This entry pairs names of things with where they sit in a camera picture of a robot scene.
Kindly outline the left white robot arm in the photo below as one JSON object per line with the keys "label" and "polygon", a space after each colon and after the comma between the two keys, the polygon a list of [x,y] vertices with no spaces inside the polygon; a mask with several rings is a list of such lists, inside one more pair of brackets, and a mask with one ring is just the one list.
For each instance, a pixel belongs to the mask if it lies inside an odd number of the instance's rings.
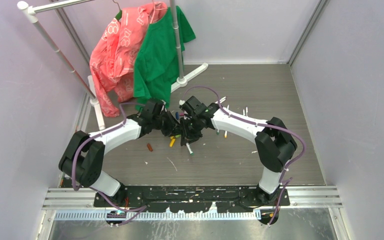
{"label": "left white robot arm", "polygon": [[178,120],[161,100],[149,99],[140,110],[125,116],[120,123],[94,133],[75,132],[59,163],[61,172],[71,177],[72,187],[94,189],[106,195],[113,206],[121,206],[126,193],[121,182],[103,171],[104,157],[111,150],[129,141],[137,140],[153,130],[165,137],[180,135]]}

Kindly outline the brown pen cap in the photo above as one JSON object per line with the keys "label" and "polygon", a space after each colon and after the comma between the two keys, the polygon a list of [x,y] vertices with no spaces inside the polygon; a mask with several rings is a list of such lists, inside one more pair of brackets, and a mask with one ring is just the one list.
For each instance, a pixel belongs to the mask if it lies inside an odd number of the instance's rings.
{"label": "brown pen cap", "polygon": [[152,145],[151,145],[150,143],[147,144],[147,148],[148,148],[148,150],[149,150],[150,152],[153,151]]}

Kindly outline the yellow pen cap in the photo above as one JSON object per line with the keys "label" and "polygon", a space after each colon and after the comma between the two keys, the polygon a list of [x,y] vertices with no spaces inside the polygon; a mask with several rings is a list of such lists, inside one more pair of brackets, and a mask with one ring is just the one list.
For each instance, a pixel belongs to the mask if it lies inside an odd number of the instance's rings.
{"label": "yellow pen cap", "polygon": [[175,143],[176,139],[175,138],[172,138],[170,143],[169,143],[169,147],[172,148],[174,143]]}

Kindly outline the grey clear cap marker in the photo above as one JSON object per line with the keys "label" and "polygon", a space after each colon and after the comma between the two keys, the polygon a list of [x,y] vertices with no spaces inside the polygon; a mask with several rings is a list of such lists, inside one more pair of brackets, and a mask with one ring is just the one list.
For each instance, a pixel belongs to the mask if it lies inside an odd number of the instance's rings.
{"label": "grey clear cap marker", "polygon": [[186,143],[185,145],[186,145],[186,147],[187,147],[187,149],[188,149],[188,151],[189,151],[189,154],[190,154],[191,156],[193,156],[193,155],[194,155],[194,152],[193,152],[193,150],[192,150],[190,144],[189,144],[189,143]]}

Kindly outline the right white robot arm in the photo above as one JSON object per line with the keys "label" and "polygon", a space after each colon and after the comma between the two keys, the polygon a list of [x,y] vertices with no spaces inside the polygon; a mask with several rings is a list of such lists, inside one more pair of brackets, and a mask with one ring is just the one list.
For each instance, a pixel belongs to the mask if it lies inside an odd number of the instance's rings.
{"label": "right white robot arm", "polygon": [[257,198],[261,204],[271,205],[277,199],[284,167],[297,150],[297,143],[284,123],[276,117],[269,121],[250,118],[216,102],[206,106],[195,96],[180,100],[179,107],[186,114],[179,120],[182,146],[202,138],[203,129],[227,131],[255,144],[263,165]]}

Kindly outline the small marker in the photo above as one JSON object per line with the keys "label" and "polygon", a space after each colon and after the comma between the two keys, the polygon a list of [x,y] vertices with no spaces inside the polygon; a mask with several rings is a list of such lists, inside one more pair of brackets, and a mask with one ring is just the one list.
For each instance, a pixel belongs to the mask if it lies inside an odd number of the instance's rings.
{"label": "small marker", "polygon": [[218,102],[219,102],[219,103],[223,103],[223,102],[226,100],[226,98],[227,98],[227,97],[224,96],[224,97],[220,98],[220,99],[218,100]]}

